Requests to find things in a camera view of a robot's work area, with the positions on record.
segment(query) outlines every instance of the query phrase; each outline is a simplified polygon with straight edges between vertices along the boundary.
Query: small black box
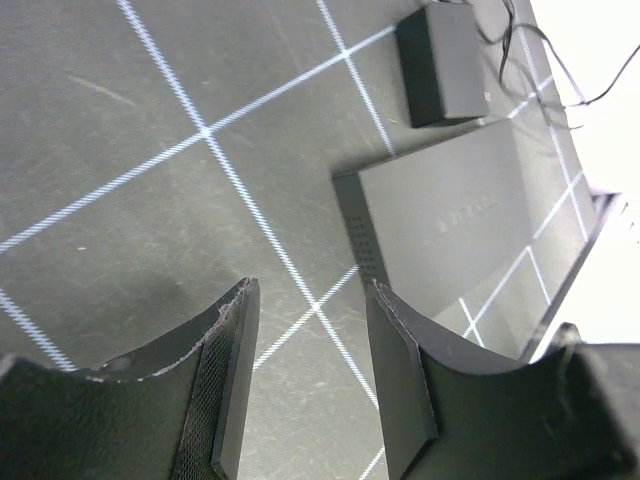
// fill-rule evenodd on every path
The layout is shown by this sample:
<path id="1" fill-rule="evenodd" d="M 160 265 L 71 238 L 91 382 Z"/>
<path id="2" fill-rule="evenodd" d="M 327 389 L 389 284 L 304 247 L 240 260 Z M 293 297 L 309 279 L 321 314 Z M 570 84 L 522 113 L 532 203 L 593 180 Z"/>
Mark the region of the small black box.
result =
<path id="1" fill-rule="evenodd" d="M 414 128 L 488 115 L 473 6 L 431 3 L 398 24 L 396 39 Z"/>
<path id="2" fill-rule="evenodd" d="M 363 280 L 433 318 L 515 258 L 533 228 L 511 122 L 338 177 Z"/>

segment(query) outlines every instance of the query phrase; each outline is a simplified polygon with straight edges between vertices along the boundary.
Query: tiled floor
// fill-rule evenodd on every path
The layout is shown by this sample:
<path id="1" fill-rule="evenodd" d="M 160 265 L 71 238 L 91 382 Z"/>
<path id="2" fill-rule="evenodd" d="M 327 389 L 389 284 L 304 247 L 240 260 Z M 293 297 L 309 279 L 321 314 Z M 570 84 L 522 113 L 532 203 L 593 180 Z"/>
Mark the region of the tiled floor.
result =
<path id="1" fill-rule="evenodd" d="M 479 21 L 500 31 L 501 2 L 477 3 Z M 532 20 L 528 3 L 518 6 Z M 99 365 L 256 275 L 262 316 L 241 477 L 386 478 L 363 292 L 331 176 L 469 128 L 408 126 L 390 27 L 416 8 L 6 6 L 0 350 Z M 524 40 L 515 58 L 535 65 L 543 95 L 557 99 L 539 41 Z M 568 132 L 545 125 L 517 69 L 514 93 L 498 87 L 497 49 L 484 57 L 492 118 L 514 117 L 537 234 L 436 320 L 517 355 L 544 311 L 543 287 L 553 297 L 594 214 Z"/>

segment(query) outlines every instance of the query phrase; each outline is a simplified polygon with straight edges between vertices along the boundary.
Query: electronic device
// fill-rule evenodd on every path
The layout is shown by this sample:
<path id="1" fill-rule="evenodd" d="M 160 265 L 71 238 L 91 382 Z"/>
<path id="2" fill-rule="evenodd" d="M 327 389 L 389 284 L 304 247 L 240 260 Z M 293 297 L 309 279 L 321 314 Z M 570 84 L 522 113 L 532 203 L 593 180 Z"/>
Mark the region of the electronic device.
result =
<path id="1" fill-rule="evenodd" d="M 411 125 L 452 125 L 489 114 L 473 6 L 430 3 L 396 39 Z"/>
<path id="2" fill-rule="evenodd" d="M 334 179 L 365 281 L 435 317 L 533 235 L 511 122 Z"/>

